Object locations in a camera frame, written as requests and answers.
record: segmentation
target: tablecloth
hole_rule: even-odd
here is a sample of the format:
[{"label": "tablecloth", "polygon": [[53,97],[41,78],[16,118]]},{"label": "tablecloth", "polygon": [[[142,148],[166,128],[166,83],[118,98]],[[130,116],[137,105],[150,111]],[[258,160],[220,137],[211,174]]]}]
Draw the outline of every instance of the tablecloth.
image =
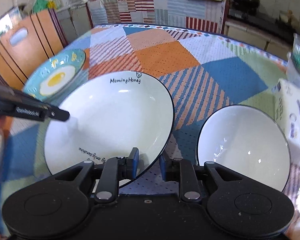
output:
[{"label": "tablecloth", "polygon": [[220,33],[225,4],[225,0],[93,0],[88,8],[94,26],[133,22]]},{"label": "tablecloth", "polygon": [[[203,122],[231,104],[254,106],[274,117],[271,89],[285,78],[285,61],[255,47],[219,35],[157,25],[98,25],[65,49],[83,49],[87,60],[75,82],[53,103],[58,105],[75,88],[104,73],[145,72],[169,90],[175,106],[174,130],[166,147],[170,157],[195,162],[195,145]],[[43,123],[14,119],[0,171],[0,234],[9,233],[1,207],[13,192],[49,176],[43,153]],[[291,167],[284,193],[294,205],[300,168]],[[163,194],[178,191],[163,182],[155,163],[121,193]],[[294,221],[300,218],[296,212]]]}]

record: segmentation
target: egg white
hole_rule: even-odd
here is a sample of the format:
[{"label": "egg white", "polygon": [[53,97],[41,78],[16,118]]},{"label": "egg white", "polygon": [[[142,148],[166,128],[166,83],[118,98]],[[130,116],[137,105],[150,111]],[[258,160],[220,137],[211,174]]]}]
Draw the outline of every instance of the egg white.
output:
[{"label": "egg white", "polygon": [[[65,73],[65,76],[62,78],[62,80],[58,84],[55,84],[54,86],[49,86],[48,82],[50,81],[50,79],[52,79],[54,76],[56,76],[61,72]],[[42,96],[50,96],[55,94],[74,77],[74,74],[75,74],[75,67],[71,65],[66,65],[62,68],[57,69],[46,80],[41,82],[40,91],[39,91],[40,94]]]}]

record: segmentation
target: metal screw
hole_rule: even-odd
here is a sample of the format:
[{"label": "metal screw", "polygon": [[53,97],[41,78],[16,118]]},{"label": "metal screw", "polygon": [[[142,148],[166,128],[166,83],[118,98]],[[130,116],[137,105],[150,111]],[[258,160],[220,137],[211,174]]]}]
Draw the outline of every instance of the metal screw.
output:
[{"label": "metal screw", "polygon": [[187,199],[198,199],[200,197],[200,194],[196,191],[188,191],[185,193],[185,197]]},{"label": "metal screw", "polygon": [[109,199],[112,197],[112,194],[109,191],[100,191],[96,194],[96,197],[98,199]]}]

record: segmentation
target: black pot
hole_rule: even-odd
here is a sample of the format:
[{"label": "black pot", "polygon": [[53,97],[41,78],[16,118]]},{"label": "black pot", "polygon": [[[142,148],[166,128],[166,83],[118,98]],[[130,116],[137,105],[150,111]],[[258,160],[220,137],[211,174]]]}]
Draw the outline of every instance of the black pot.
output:
[{"label": "black pot", "polygon": [[234,7],[237,10],[255,14],[260,5],[260,0],[233,0]]}]

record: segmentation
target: yellow egg yolk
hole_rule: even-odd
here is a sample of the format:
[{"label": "yellow egg yolk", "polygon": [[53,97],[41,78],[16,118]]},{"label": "yellow egg yolk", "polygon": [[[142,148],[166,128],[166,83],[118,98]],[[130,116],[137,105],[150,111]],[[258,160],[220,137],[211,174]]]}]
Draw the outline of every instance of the yellow egg yolk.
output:
[{"label": "yellow egg yolk", "polygon": [[60,72],[56,75],[54,75],[52,78],[50,78],[50,80],[48,81],[48,86],[49,87],[53,87],[57,84],[59,84],[61,82],[61,80],[65,77],[65,73],[64,72]]}]

